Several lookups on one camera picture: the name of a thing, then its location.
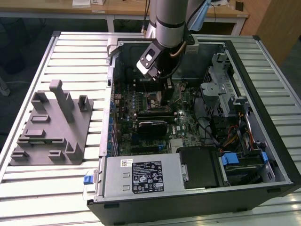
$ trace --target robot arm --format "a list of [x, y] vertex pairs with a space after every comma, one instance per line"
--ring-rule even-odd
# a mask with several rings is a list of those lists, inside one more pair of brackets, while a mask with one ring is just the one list
[[156, 39], [140, 57], [137, 68], [146, 78], [165, 82], [179, 67], [186, 45], [194, 45], [185, 23], [186, 12], [198, 3], [190, 13], [190, 28], [201, 28], [208, 5], [211, 0], [151, 0], [150, 27], [155, 31], [148, 32], [149, 37]]

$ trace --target white sticker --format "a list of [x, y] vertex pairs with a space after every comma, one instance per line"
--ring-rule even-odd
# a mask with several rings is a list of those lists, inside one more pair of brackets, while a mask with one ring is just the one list
[[122, 159], [120, 160], [121, 167], [129, 167], [132, 166], [133, 160], [132, 159]]
[[92, 13], [105, 13], [104, 10], [92, 10]]
[[156, 183], [154, 185], [156, 185], [155, 187], [163, 187], [163, 183]]

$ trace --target floor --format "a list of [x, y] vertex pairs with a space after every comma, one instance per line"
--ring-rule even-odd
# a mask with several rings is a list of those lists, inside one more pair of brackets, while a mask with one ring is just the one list
[[[24, 24], [31, 42], [21, 47], [21, 54], [26, 67], [19, 73], [9, 75], [0, 66], [0, 77], [9, 82], [11, 90], [8, 97], [0, 95], [0, 150], [12, 127], [20, 106], [35, 75], [44, 51], [53, 31], [71, 32], [107, 32], [105, 20], [72, 20], [72, 19], [24, 19]], [[142, 21], [116, 20], [116, 32], [140, 32]], [[0, 25], [0, 43], [8, 43], [9, 38]], [[281, 70], [301, 98], [301, 41], [297, 41], [290, 55], [283, 63]]]

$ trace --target motherboard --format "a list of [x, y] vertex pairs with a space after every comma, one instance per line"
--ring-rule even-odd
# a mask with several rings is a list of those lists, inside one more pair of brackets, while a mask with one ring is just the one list
[[[119, 156], [175, 153], [179, 147], [202, 145], [192, 107], [196, 90], [186, 86], [186, 82], [174, 82], [171, 100], [161, 106], [156, 92], [116, 84]], [[148, 127], [150, 123], [157, 126]]]

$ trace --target gray plastic peg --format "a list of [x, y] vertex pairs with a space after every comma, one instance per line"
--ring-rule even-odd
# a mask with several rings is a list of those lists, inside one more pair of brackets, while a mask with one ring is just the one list
[[65, 119], [68, 123], [74, 122], [74, 117], [72, 115], [72, 109], [69, 102], [66, 99], [66, 95], [62, 90], [62, 81], [61, 80], [52, 80], [49, 89], [56, 96], [57, 103], [60, 106], [61, 111], [63, 112]]

